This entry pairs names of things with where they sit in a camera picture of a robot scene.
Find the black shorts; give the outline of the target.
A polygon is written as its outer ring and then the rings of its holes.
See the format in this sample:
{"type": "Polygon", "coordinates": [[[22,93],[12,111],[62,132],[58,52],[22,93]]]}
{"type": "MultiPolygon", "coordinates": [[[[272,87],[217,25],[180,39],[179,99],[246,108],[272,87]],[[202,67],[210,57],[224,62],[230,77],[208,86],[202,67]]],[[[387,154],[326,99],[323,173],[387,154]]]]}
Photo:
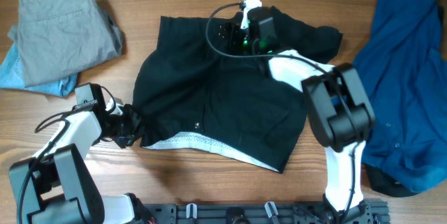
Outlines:
{"type": "Polygon", "coordinates": [[[161,18],[133,90],[141,147],[200,149],[284,171],[305,126],[304,97],[271,76],[266,58],[228,57],[241,18],[161,18]]]}

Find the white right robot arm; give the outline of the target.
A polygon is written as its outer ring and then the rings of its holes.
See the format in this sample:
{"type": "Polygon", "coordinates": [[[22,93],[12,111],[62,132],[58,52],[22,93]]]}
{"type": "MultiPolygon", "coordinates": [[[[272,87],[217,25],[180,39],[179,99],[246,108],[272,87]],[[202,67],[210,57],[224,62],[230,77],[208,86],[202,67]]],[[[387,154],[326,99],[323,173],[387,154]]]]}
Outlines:
{"type": "Polygon", "coordinates": [[[259,65],[261,82],[236,77],[239,98],[249,92],[242,116],[225,114],[219,139],[278,170],[309,122],[325,148],[330,223],[361,216],[360,158],[375,116],[355,68],[331,67],[342,35],[302,22],[249,20],[234,24],[223,55],[259,65]]]}

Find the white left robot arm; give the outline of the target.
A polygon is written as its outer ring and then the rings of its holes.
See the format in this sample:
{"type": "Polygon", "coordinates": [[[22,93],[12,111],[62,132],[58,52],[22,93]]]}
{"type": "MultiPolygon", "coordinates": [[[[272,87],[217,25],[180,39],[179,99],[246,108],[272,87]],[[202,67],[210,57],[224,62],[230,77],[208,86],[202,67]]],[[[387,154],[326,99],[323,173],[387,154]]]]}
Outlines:
{"type": "Polygon", "coordinates": [[[36,132],[53,123],[59,128],[41,150],[9,169],[18,223],[153,223],[134,194],[102,196],[84,162],[103,138],[132,145],[139,122],[130,105],[90,102],[40,123],[36,132]]]}

